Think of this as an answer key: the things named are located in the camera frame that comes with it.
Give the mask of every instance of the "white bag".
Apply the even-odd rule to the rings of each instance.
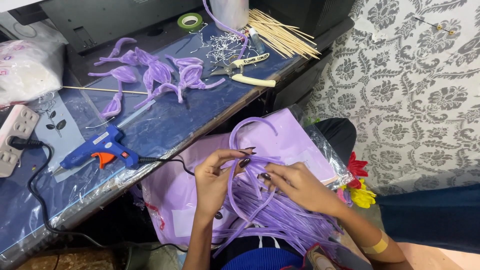
[[[32,101],[62,87],[64,44],[10,40],[0,43],[0,105]]]

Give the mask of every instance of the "power strip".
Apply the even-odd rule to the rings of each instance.
[[[38,118],[38,114],[25,105],[15,105],[0,112],[0,177],[12,174],[23,152],[8,145],[10,137],[29,139]]]

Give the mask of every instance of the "grey floral wallpaper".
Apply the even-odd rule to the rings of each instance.
[[[480,1],[357,0],[350,16],[308,114],[356,125],[378,194],[480,182]]]

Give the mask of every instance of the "hot glue gun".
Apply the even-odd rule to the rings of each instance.
[[[100,159],[101,169],[115,157],[123,161],[127,169],[138,169],[140,167],[139,156],[118,142],[122,137],[123,133],[116,126],[109,125],[107,131],[102,135],[93,136],[68,154],[60,162],[60,167],[54,171],[53,175],[82,166],[92,157]]]

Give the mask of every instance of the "blue table surface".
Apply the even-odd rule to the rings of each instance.
[[[202,33],[206,44],[211,44],[210,36],[218,37],[225,34],[213,24],[205,27]],[[227,81],[209,90],[186,89],[184,92],[186,100],[183,104],[178,103],[178,98],[174,92],[156,97],[156,103],[153,104],[151,109],[146,110],[122,128],[125,133],[125,137],[121,140],[123,145],[134,150],[140,156],[162,156],[223,110],[235,104],[254,87],[231,81],[227,76],[209,77],[208,74],[213,69],[211,63],[213,59],[212,57],[207,58],[206,54],[211,50],[210,47],[190,53],[201,46],[199,35],[190,34],[152,54],[159,56],[160,61],[175,69],[175,73],[172,74],[173,84],[177,84],[178,69],[170,60],[165,58],[165,54],[175,58],[197,57],[202,59],[204,61],[202,77],[206,84],[216,82],[222,77],[226,78]],[[267,60],[258,63],[256,67],[253,65],[246,66],[245,76],[266,79],[295,61],[295,59],[283,59],[268,47],[267,52],[271,53]],[[249,53],[250,57],[257,55],[253,50],[247,49],[244,58]],[[124,83],[123,89],[146,92],[142,83],[142,75],[146,67],[135,66],[132,69],[139,82]],[[68,85],[68,83],[69,79],[67,78],[66,81],[64,80],[64,84]],[[117,80],[109,76],[99,79],[88,87],[117,89]],[[63,89],[59,94],[85,140],[105,131],[104,126],[94,129],[85,129],[85,127],[95,126],[103,122],[98,118],[96,110],[103,110],[111,101],[113,92],[85,90],[82,94],[81,91],[76,89]],[[146,95],[140,94],[124,94],[123,96],[122,111],[115,120],[111,121],[113,124],[119,124],[132,115],[135,112],[134,105],[146,98]],[[22,166],[16,168],[12,176],[0,179],[1,253],[43,226],[40,204],[29,194],[26,189],[26,182],[33,173],[32,166],[40,166],[45,161],[46,156],[41,149],[24,151]],[[121,161],[115,160],[108,164],[105,169],[99,170],[98,160],[95,160],[60,183],[57,183],[50,173],[42,172],[40,177],[37,178],[36,186],[47,203],[49,216],[51,218],[56,217],[73,204],[81,203],[85,195],[97,192],[97,188],[112,177],[115,177],[116,184],[121,186],[132,175],[132,172],[128,173],[125,169],[122,169],[123,166],[124,164]]]

